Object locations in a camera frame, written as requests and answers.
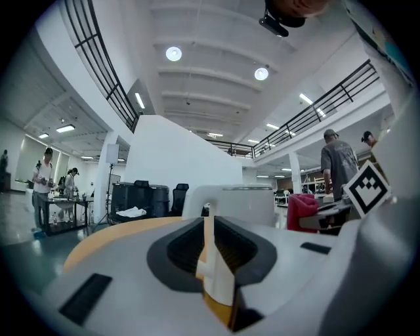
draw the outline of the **gray t-shirt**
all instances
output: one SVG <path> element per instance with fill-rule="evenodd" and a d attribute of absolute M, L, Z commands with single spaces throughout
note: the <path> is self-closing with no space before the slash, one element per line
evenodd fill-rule
<path fill-rule="evenodd" d="M 350 145 L 340 140 L 326 144 L 321 151 L 321 171 L 324 169 L 331 170 L 334 199 L 340 199 L 341 186 L 348 183 L 359 170 Z"/>

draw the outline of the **red bag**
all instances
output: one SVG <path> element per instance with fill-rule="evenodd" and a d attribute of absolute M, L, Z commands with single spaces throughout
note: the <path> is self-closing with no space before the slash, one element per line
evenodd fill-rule
<path fill-rule="evenodd" d="M 315 215 L 318 212 L 318 201 L 314 195 L 292 194 L 287 206 L 287 229 L 292 231 L 316 233 L 317 230 L 301 228 L 299 218 Z"/>

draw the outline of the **white t-shirt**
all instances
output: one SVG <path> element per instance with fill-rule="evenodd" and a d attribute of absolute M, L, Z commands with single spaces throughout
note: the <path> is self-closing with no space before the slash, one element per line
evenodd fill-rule
<path fill-rule="evenodd" d="M 53 168 L 51 163 L 49 163 L 48 165 L 45 165 L 44 160 L 41 160 L 41 166 L 38 170 L 37 166 L 35 166 L 35 168 L 33 168 L 33 172 L 37 175 L 37 177 L 39 179 L 44 178 L 45 180 L 47 180 L 47 184 L 43 185 L 41 183 L 37 183 L 37 182 L 33 182 L 33 191 L 34 192 L 41 192 L 41 193 L 47 193 L 50 192 L 50 187 L 48 186 L 48 181 L 49 179 L 53 178 Z"/>

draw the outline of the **man in gray shirt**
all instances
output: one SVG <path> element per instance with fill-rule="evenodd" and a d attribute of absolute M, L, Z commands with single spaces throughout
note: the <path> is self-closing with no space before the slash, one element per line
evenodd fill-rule
<path fill-rule="evenodd" d="M 331 192 L 329 179 L 333 182 L 334 201 L 341 199 L 341 186 L 348 183 L 358 172 L 358 164 L 353 149 L 334 130 L 324 132 L 326 145 L 321 151 L 321 171 L 324 173 L 325 192 Z"/>

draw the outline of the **floor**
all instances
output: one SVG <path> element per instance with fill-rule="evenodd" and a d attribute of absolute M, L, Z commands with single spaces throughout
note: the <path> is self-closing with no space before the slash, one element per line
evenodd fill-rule
<path fill-rule="evenodd" d="M 87 231 L 71 231 L 35 240 L 33 227 L 33 213 L 26 209 L 25 194 L 0 194 L 1 254 L 16 283 L 41 294 L 49 282 L 62 273 L 67 256 L 87 236 Z"/>

